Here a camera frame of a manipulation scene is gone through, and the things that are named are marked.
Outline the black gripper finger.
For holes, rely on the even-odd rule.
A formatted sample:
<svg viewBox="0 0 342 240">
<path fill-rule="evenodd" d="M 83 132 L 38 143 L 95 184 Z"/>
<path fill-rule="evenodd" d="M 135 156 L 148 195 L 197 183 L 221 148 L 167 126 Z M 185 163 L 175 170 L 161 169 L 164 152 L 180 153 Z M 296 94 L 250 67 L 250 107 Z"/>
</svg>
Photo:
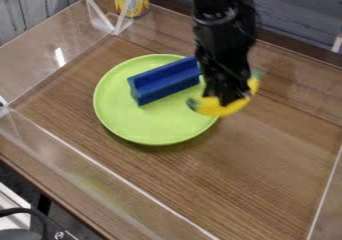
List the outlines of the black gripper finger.
<svg viewBox="0 0 342 240">
<path fill-rule="evenodd" d="M 205 87 L 203 90 L 203 97 L 221 96 L 221 76 L 219 74 L 204 76 Z"/>
<path fill-rule="evenodd" d="M 221 106 L 250 95 L 250 87 L 244 80 L 220 74 L 217 77 L 217 98 Z"/>
</svg>

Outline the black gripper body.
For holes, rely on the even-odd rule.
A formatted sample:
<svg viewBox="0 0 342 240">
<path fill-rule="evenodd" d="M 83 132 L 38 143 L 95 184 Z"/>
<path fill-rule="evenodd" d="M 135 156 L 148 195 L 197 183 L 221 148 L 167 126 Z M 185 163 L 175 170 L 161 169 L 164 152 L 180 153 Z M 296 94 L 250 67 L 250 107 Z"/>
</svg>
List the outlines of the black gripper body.
<svg viewBox="0 0 342 240">
<path fill-rule="evenodd" d="M 223 80 L 247 87 L 251 76 L 248 51 L 256 41 L 256 12 L 252 7 L 221 11 L 193 9 L 196 59 L 208 83 Z"/>
</svg>

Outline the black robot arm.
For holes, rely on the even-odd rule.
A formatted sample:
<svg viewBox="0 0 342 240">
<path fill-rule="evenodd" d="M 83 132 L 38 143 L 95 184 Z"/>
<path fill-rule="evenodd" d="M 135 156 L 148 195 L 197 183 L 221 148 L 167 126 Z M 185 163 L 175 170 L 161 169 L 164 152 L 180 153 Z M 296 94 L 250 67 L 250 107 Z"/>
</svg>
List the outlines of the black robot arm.
<svg viewBox="0 0 342 240">
<path fill-rule="evenodd" d="M 204 97 L 221 106 L 250 94 L 248 52 L 256 42 L 254 0 L 192 0 L 195 57 Z"/>
</svg>

